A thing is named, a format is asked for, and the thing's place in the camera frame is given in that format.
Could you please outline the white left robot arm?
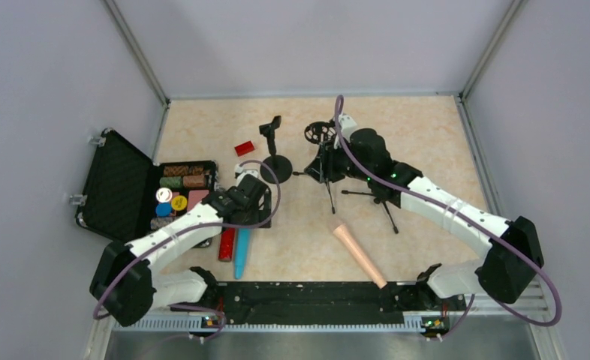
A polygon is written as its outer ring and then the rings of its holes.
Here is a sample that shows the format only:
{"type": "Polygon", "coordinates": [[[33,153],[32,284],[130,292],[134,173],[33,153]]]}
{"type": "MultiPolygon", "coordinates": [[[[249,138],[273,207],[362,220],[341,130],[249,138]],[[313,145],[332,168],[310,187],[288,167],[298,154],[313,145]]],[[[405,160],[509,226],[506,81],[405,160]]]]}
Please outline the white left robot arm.
{"type": "Polygon", "coordinates": [[[177,303],[197,303],[207,277],[197,270],[162,274],[172,261],[227,229],[254,229],[268,224],[276,205],[272,191],[252,174],[236,185],[209,193],[171,224],[126,244],[107,245],[92,277],[89,292],[97,303],[94,320],[112,317],[121,326],[137,323],[151,310],[177,303]]]}

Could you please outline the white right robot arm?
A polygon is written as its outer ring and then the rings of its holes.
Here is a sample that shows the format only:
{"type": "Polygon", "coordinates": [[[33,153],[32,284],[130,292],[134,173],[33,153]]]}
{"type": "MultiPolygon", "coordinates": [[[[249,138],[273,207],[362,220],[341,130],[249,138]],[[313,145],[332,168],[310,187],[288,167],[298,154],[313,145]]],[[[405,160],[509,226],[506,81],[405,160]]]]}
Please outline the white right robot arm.
{"type": "Polygon", "coordinates": [[[537,230],[529,219],[520,216],[508,220],[449,194],[420,170],[392,159],[375,130],[363,128],[349,137],[347,144],[355,161],[347,156],[329,126],[324,125],[320,134],[310,138],[320,148],[306,172],[318,182],[362,180],[375,199],[424,216],[478,255],[457,265],[433,265],[418,277],[437,297],[486,293],[499,302],[515,303],[536,272],[504,244],[516,248],[537,266],[543,265],[537,230]]]}

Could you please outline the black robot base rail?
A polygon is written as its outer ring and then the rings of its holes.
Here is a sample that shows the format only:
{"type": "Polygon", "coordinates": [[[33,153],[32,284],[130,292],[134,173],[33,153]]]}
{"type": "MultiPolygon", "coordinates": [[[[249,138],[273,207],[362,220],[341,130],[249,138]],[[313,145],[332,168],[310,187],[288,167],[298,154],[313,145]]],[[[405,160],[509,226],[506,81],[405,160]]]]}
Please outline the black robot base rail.
{"type": "Polygon", "coordinates": [[[217,281],[207,270],[207,289],[193,306],[222,312],[231,325],[400,325],[408,312],[442,317],[462,311],[461,295],[442,299],[425,282],[217,281]]]}

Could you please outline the red glitter microphone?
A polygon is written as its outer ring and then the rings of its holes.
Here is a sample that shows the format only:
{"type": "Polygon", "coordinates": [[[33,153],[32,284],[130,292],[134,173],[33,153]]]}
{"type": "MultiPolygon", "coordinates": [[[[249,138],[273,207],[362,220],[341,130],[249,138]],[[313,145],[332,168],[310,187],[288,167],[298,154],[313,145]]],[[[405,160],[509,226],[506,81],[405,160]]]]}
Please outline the red glitter microphone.
{"type": "Polygon", "coordinates": [[[218,261],[230,263],[233,261],[235,249],[236,229],[226,228],[220,235],[218,246],[218,261]]]}

